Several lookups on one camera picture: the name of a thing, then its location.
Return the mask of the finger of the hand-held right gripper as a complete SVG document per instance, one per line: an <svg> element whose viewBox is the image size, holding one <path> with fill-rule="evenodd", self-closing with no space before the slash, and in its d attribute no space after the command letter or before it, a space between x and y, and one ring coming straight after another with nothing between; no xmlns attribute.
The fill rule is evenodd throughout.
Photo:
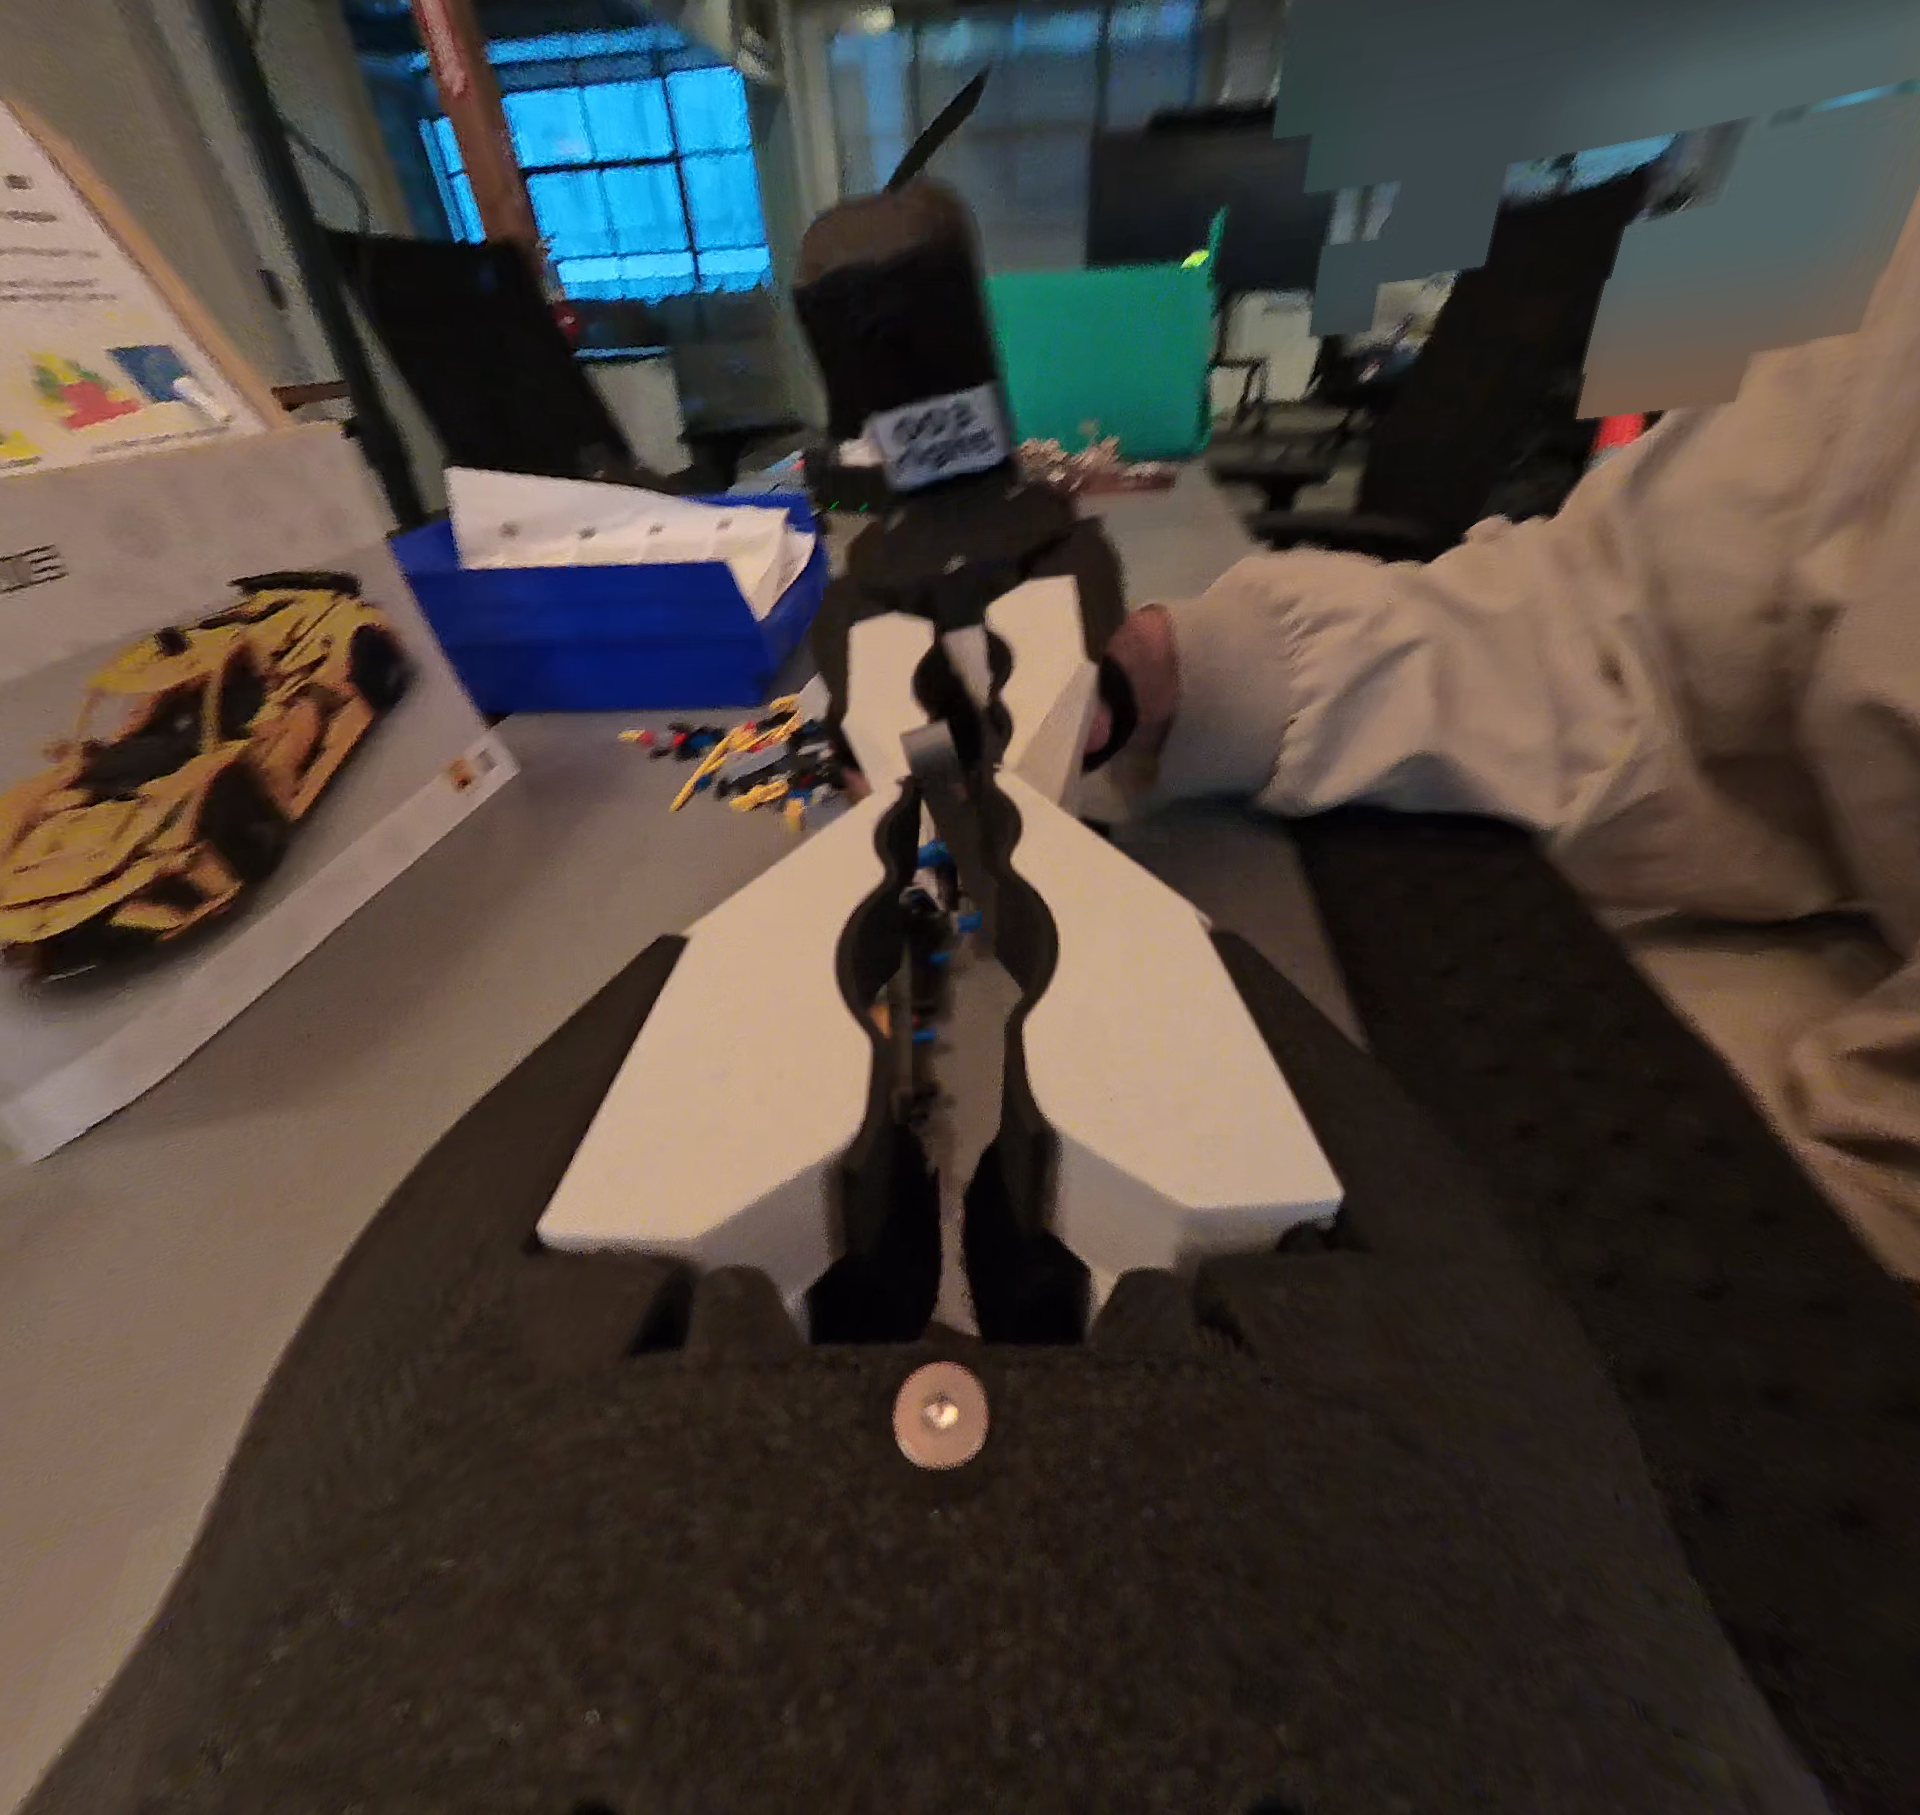
<svg viewBox="0 0 1920 1815"><path fill-rule="evenodd" d="M930 714L916 676L937 648L933 622L898 612L856 618L822 610L810 628L814 672L829 690L829 732L840 746L847 806L892 804L912 774L906 740Z"/></svg>
<svg viewBox="0 0 1920 1815"><path fill-rule="evenodd" d="M1045 802L1078 814L1099 708L1078 584L1021 584L971 628L948 630L942 658L972 712L972 762L988 776L1013 774Z"/></svg>

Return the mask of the person's right forearm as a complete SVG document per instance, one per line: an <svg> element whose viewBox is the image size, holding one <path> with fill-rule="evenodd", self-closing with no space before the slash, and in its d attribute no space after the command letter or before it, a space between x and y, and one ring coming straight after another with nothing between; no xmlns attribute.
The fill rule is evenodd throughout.
<svg viewBox="0 0 1920 1815"><path fill-rule="evenodd" d="M1623 910L1916 946L1916 259L1525 524L1245 560L1173 610L1151 792L1517 824Z"/></svg>

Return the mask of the blue plastic bin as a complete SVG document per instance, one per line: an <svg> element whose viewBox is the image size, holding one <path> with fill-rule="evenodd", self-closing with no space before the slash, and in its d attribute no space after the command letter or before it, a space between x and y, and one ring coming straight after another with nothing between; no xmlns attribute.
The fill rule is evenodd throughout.
<svg viewBox="0 0 1920 1815"><path fill-rule="evenodd" d="M455 676L488 718L745 710L774 694L805 650L830 562L799 494L720 498L768 510L799 538L800 568L756 616L720 562L468 570L450 522L390 550Z"/></svg>

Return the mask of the pile of toy brick pieces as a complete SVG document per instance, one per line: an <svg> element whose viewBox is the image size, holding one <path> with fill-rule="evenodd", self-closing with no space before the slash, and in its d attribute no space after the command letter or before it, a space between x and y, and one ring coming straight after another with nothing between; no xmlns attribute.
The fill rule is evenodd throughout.
<svg viewBox="0 0 1920 1815"><path fill-rule="evenodd" d="M830 732L827 696L814 684L732 724L628 726L617 740L676 772L669 802L676 818L710 804L734 818L780 820L799 836L858 800L852 760Z"/></svg>

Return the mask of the instruction poster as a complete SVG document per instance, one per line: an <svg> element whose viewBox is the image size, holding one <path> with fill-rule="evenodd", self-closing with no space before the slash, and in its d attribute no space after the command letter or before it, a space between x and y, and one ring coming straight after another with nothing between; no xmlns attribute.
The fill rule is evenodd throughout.
<svg viewBox="0 0 1920 1815"><path fill-rule="evenodd" d="M3 105L3 474L291 432L271 385L81 153Z"/></svg>

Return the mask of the teal green panel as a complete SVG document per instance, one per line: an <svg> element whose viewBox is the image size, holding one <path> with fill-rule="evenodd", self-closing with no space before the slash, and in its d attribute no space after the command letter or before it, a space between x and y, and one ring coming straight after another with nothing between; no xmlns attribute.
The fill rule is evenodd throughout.
<svg viewBox="0 0 1920 1815"><path fill-rule="evenodd" d="M1212 271L1177 265L991 277L1013 430L1133 462L1197 458L1212 428Z"/></svg>

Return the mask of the person's right hand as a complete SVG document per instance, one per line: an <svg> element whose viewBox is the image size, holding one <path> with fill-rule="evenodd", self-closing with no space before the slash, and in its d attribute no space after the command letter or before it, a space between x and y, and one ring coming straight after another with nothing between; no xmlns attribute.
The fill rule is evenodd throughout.
<svg viewBox="0 0 1920 1815"><path fill-rule="evenodd" d="M1182 710L1182 658L1174 612L1146 604L1127 616L1099 668L1099 706L1086 740L1092 764L1127 794L1146 794Z"/></svg>

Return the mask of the black panel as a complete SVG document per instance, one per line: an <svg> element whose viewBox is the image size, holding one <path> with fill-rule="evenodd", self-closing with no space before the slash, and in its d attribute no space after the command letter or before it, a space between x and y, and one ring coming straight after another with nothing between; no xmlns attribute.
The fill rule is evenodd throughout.
<svg viewBox="0 0 1920 1815"><path fill-rule="evenodd" d="M643 478L518 245L342 231L325 241L449 468L601 484Z"/></svg>

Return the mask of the small wooden model pieces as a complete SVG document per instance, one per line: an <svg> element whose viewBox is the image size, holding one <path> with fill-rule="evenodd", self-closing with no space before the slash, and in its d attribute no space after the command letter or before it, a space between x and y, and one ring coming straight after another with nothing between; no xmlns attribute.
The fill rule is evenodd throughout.
<svg viewBox="0 0 1920 1815"><path fill-rule="evenodd" d="M1068 450L1058 440L1030 438L1018 448L1021 478L1068 498L1105 498L1168 492L1180 468L1122 456L1117 438Z"/></svg>

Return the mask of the person's beige jacket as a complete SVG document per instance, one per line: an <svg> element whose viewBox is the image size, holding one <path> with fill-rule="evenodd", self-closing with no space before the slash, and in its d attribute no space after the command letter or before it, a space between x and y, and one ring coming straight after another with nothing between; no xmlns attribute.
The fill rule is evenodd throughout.
<svg viewBox="0 0 1920 1815"><path fill-rule="evenodd" d="M1918 1282L1918 972L1859 914L1604 914L1861 1244Z"/></svg>

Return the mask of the grey desk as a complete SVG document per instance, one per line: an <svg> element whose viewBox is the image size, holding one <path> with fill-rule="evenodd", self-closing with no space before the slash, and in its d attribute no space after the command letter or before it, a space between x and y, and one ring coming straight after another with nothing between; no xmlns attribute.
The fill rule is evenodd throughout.
<svg viewBox="0 0 1920 1815"><path fill-rule="evenodd" d="M346 1252L494 1084L794 840L670 812L637 716L500 728L516 780L169 1082L5 1162L3 1762L24 1800L173 1588Z"/></svg>

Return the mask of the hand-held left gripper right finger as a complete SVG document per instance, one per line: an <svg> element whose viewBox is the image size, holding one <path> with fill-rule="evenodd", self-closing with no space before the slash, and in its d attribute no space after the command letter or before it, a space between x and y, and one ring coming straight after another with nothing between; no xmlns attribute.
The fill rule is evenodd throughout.
<svg viewBox="0 0 1920 1815"><path fill-rule="evenodd" d="M1018 774L980 800L1014 990L963 1204L991 1344L1078 1344L1119 1278L1333 1230L1347 1190L1206 916Z"/></svg>

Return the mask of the red brown pipe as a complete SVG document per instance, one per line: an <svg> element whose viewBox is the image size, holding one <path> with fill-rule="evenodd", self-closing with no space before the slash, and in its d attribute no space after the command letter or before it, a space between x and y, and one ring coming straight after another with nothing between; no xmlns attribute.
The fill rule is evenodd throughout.
<svg viewBox="0 0 1920 1815"><path fill-rule="evenodd" d="M409 0L409 5L482 231L490 243L515 245L531 265L541 291L553 293L550 265L475 0Z"/></svg>

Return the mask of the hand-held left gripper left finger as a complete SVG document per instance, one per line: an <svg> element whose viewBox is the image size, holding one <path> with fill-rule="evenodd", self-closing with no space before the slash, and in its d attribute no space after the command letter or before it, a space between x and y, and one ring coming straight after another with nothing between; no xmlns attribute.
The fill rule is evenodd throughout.
<svg viewBox="0 0 1920 1815"><path fill-rule="evenodd" d="M922 798L881 788L705 916L539 1222L563 1254L748 1270L819 1344L908 1344L942 1280L940 1184L906 1118Z"/></svg>

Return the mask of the Lego instruction booklet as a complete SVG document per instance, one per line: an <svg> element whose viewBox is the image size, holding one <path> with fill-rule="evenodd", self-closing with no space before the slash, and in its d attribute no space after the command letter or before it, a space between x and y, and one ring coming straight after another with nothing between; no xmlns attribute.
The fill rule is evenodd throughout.
<svg viewBox="0 0 1920 1815"><path fill-rule="evenodd" d="M516 780L338 430L3 488L3 1136L129 1108Z"/></svg>

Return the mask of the paned window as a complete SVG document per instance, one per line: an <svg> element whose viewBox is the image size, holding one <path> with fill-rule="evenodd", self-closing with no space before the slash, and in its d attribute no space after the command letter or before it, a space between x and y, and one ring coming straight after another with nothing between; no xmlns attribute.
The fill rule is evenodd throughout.
<svg viewBox="0 0 1920 1815"><path fill-rule="evenodd" d="M660 305L774 281L750 97L731 69L553 65L500 105L564 297Z"/></svg>

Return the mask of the toy car chassis assembly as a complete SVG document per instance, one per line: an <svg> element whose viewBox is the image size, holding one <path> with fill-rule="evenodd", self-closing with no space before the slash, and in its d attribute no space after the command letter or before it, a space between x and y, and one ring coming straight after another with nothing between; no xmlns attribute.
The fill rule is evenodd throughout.
<svg viewBox="0 0 1920 1815"><path fill-rule="evenodd" d="M898 966L886 988L897 1112L926 1158L963 1180L994 1126L996 878L982 792L946 724L902 734L908 828L898 908Z"/></svg>

